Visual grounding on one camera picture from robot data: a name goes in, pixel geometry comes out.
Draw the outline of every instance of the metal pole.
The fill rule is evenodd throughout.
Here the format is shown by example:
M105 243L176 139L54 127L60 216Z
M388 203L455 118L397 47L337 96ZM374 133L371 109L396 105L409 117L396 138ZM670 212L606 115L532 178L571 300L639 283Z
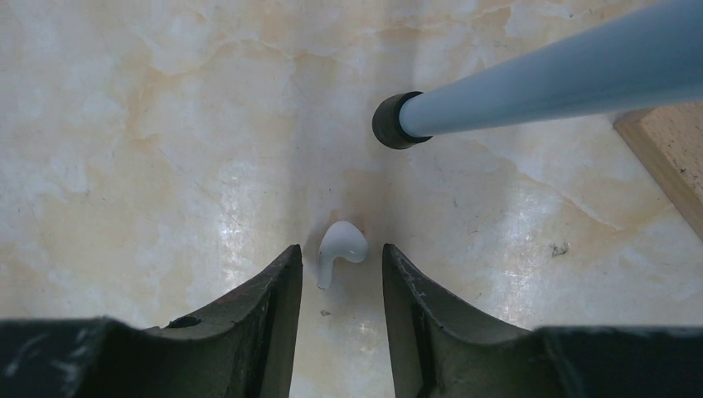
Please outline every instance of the metal pole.
M431 136L703 99L703 0L675 0L558 41L440 89L386 99L376 137Z

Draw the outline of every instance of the dust speck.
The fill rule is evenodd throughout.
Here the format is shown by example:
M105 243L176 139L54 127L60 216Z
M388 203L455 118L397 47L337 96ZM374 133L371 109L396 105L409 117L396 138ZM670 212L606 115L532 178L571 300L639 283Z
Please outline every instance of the dust speck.
M569 243L567 243L566 241L561 245L552 243L550 245L550 249L552 257L556 257L557 255L565 255L569 251Z

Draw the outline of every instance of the wooden plank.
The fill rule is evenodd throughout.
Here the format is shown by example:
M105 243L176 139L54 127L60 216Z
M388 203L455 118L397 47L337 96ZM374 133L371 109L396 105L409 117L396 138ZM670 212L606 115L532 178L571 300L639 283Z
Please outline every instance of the wooden plank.
M703 240L703 102L636 110L615 129Z

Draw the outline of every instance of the beige marble tile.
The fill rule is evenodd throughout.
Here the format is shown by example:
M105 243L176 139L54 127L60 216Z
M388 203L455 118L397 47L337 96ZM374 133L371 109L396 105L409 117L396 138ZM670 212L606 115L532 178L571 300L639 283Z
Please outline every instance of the beige marble tile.
M3 0L0 316L163 325L301 243L292 396L392 396L393 242L523 327L701 325L703 244L606 116L404 152L370 131L389 95L642 5ZM314 254L338 219L371 256L321 291Z

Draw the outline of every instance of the rubber foot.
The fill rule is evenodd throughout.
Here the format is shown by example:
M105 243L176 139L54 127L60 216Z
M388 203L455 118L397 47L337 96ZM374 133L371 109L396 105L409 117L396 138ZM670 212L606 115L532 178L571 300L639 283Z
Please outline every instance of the rubber foot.
M413 137L400 127L400 108L409 99L422 94L419 91L410 91L405 94L393 95L387 98L374 113L371 120L376 138L388 148L406 149L417 143L423 143L432 137Z

